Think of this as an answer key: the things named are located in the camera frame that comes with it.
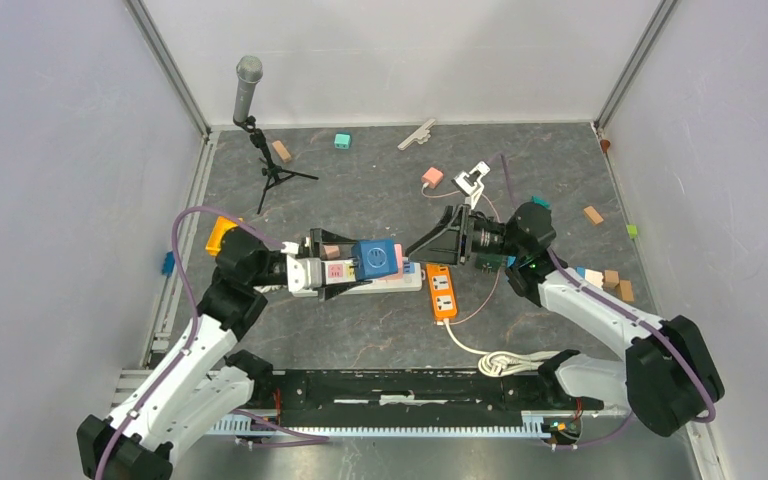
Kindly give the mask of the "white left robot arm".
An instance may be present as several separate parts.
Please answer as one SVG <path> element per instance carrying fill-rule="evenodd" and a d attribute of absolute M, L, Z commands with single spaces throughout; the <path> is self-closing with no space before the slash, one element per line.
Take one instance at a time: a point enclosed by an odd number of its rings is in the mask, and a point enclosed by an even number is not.
<path fill-rule="evenodd" d="M 106 418 L 77 430 L 90 479 L 168 479 L 174 467 L 232 409 L 266 405 L 269 364 L 233 348 L 266 307 L 263 286 L 284 284 L 328 300 L 397 273 L 392 241 L 352 240 L 316 228 L 300 242 L 266 243 L 246 226 L 226 231 L 210 287 L 188 328 L 146 380 Z"/>

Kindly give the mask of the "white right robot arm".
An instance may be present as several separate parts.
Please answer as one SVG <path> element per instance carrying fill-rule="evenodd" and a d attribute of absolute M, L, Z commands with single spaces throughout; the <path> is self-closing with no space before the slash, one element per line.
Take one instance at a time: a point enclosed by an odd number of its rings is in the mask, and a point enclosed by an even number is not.
<path fill-rule="evenodd" d="M 521 204 L 501 223 L 469 206 L 449 206 L 432 230 L 411 244 L 415 262 L 455 266 L 474 253 L 511 256 L 505 268 L 515 294 L 573 322 L 607 346 L 616 360 L 563 351 L 544 363 L 540 400 L 562 408 L 575 397 L 632 413 L 669 437 L 690 422 L 711 423 L 725 388 L 699 327 L 678 315 L 666 320 L 596 287 L 561 260 L 548 208 Z"/>

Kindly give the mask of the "pink cube socket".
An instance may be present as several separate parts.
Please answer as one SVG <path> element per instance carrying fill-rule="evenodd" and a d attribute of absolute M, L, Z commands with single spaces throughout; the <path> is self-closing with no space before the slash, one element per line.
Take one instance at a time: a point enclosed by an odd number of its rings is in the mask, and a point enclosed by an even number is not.
<path fill-rule="evenodd" d="M 403 269 L 402 247 L 400 244 L 395 243 L 395 248 L 396 248 L 397 254 L 401 257 L 401 265 L 399 268 L 399 272 L 397 274 L 390 275 L 383 278 L 398 276 L 402 272 L 402 269 Z M 324 282 L 326 285 L 358 281 L 355 277 L 354 261 L 351 258 L 350 254 L 347 258 L 322 259 L 322 260 L 324 262 Z"/>

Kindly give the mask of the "blue cube socket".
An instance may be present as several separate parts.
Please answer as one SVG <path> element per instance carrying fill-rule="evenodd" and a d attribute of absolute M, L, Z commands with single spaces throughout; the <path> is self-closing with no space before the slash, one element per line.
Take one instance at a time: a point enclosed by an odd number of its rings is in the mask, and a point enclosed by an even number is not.
<path fill-rule="evenodd" d="M 358 281 L 397 274 L 401 265 L 401 257 L 390 239 L 360 240 L 352 246 L 350 256 Z"/>

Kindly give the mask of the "white multicolour power strip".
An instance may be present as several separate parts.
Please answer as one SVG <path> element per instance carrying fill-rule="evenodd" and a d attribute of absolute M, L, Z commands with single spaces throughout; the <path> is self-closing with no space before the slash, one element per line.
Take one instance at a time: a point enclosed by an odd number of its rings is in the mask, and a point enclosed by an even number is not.
<path fill-rule="evenodd" d="M 408 263 L 407 269 L 398 276 L 374 280 L 372 284 L 353 288 L 347 295 L 385 294 L 418 291 L 423 286 L 423 274 L 417 263 Z M 293 295 L 294 297 L 315 297 L 317 295 Z"/>

